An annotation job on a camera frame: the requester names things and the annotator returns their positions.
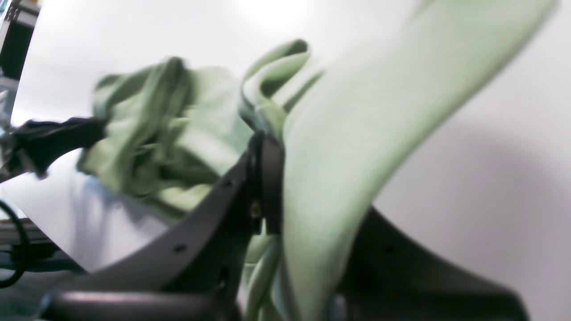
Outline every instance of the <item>screw hole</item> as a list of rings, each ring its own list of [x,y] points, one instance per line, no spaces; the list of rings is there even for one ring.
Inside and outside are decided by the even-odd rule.
[[[179,244],[177,246],[175,246],[175,248],[173,249],[174,253],[182,253],[184,251],[186,251],[186,245],[184,244]]]
[[[219,292],[224,292],[228,285],[228,267],[223,266],[220,269],[220,274],[218,275],[218,283],[216,284],[216,289]]]

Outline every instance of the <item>black cable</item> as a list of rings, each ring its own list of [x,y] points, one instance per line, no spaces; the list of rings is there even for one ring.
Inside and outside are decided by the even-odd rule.
[[[20,237],[20,246],[22,248],[22,259],[20,260],[18,267],[14,271],[14,274],[12,274],[6,280],[0,280],[0,288],[6,288],[9,286],[12,286],[14,283],[16,283],[18,280],[20,280],[20,278],[22,277],[22,275],[26,271],[26,267],[27,267],[27,263],[28,263],[28,250],[29,250],[30,241],[28,240],[28,235],[26,234],[26,231],[24,230],[24,226],[22,225],[22,223],[18,219],[18,216],[16,215],[16,213],[10,208],[10,206],[8,206],[8,204],[6,204],[1,199],[0,199],[0,208],[6,214],[8,214],[10,219],[14,222],[14,225],[16,226],[16,230],[18,230],[18,235]]]

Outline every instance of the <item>white backdrop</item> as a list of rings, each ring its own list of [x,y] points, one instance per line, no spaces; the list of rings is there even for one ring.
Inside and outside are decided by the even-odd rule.
[[[293,37],[322,61],[394,35],[414,0],[45,0],[13,122],[91,114],[95,81],[167,55],[237,76]],[[433,251],[515,288],[535,321],[571,320],[571,1],[534,41],[417,150],[375,202]],[[167,226],[75,171],[2,185],[49,237],[96,270]]]

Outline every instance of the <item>green towel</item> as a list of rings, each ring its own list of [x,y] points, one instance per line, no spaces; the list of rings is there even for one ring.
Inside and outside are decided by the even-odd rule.
[[[284,126],[281,291],[321,320],[367,209],[404,159],[531,37],[553,0],[429,1],[389,45],[332,64]]]
[[[105,77],[95,115],[107,138],[78,168],[176,219],[244,151],[252,129],[283,139],[284,231],[255,236],[246,320],[324,318],[359,225],[399,164],[531,37],[553,0],[426,1],[388,45],[327,67],[303,41],[261,57],[238,82],[179,58]]]

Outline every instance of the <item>green cloth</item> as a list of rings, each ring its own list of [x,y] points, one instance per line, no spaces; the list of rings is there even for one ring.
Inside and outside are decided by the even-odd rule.
[[[96,86],[94,114],[106,138],[79,170],[180,218],[243,153],[253,131],[237,115],[239,84],[221,68],[187,70],[180,58]]]
[[[367,208],[430,133],[538,28],[553,0],[426,1],[389,44],[370,41],[311,69],[303,41],[261,57],[241,82],[179,58],[104,78],[108,137],[78,168],[108,188],[189,211],[244,151],[252,129],[283,140],[284,230],[255,236],[246,320],[324,318]]]
[[[553,0],[434,0],[389,45],[328,68],[284,126],[283,255],[303,321],[321,320],[367,208],[405,158],[483,87]]]

